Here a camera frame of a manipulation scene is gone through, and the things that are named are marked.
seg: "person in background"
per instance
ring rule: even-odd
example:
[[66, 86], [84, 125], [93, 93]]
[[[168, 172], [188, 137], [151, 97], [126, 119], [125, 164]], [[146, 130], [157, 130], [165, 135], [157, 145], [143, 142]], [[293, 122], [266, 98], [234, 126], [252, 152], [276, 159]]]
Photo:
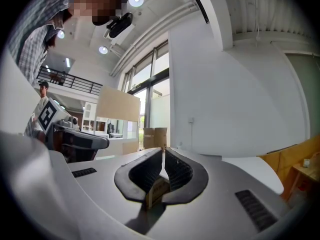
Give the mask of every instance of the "person in background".
[[[128, 0], [32, 0], [17, 19], [7, 40], [13, 60], [31, 85], [35, 85], [49, 47], [72, 16], [88, 17], [96, 26], [106, 24]], [[32, 118], [25, 135], [37, 138]]]
[[49, 98], [47, 97], [48, 88], [49, 88], [48, 82], [42, 81], [40, 83], [40, 97], [41, 97], [41, 99], [34, 110], [34, 117], [32, 119], [32, 126], [33, 126], [34, 135], [38, 140], [40, 140], [43, 143], [45, 142], [46, 136], [45, 136], [44, 132], [42, 131], [42, 128], [38, 122], [38, 117], [40, 116], [40, 113], [41, 113], [42, 109], [44, 108], [45, 104], [49, 100]]

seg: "wooden table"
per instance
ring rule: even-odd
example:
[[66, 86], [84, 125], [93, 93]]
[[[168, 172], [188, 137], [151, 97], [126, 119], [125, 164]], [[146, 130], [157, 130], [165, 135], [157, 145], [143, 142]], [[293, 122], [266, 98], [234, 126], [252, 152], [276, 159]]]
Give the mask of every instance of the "wooden table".
[[310, 159], [310, 166], [308, 168], [303, 167], [300, 163], [295, 164], [292, 168], [297, 171], [297, 175], [291, 187], [289, 197], [296, 188], [301, 175], [306, 176], [313, 182], [320, 183], [320, 154], [317, 154]]

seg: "balcony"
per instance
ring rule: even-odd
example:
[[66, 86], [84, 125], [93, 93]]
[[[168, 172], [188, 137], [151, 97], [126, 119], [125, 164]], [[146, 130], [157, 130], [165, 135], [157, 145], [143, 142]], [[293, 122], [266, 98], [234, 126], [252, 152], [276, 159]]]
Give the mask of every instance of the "balcony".
[[51, 68], [41, 66], [36, 77], [39, 81], [47, 81], [48, 83], [64, 86], [85, 93], [99, 95], [102, 84], [92, 82], [81, 77], [77, 77], [68, 73], [63, 73]]

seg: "ceiling light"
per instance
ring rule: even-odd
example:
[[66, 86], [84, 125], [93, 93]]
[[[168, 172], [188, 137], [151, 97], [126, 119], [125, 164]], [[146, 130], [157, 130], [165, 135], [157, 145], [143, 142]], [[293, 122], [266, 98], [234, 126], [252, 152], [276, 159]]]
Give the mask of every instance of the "ceiling light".
[[65, 32], [63, 32], [62, 30], [60, 30], [60, 31], [58, 32], [58, 38], [64, 39], [64, 38], [65, 38]]
[[67, 66], [68, 68], [70, 68], [70, 60], [69, 60], [68, 58], [66, 58], [66, 59], [65, 59], [65, 62], [66, 62], [66, 66]]
[[142, 6], [143, 3], [144, 3], [144, 0], [129, 0], [129, 4], [133, 7]]
[[107, 47], [105, 47], [105, 46], [100, 46], [100, 47], [99, 47], [99, 52], [100, 52], [101, 54], [107, 54], [107, 53], [108, 53], [108, 49], [107, 49]]

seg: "vent slot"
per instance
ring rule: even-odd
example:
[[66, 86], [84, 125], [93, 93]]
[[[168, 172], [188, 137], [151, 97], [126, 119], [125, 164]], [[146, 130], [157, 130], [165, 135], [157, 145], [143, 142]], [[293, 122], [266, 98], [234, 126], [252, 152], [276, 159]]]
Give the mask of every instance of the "vent slot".
[[277, 222], [277, 219], [249, 190], [237, 192], [235, 196], [259, 231], [263, 231]]
[[72, 172], [73, 177], [78, 178], [82, 176], [86, 176], [89, 174], [96, 173], [97, 171], [93, 168], [83, 169], [83, 170], [76, 170]]

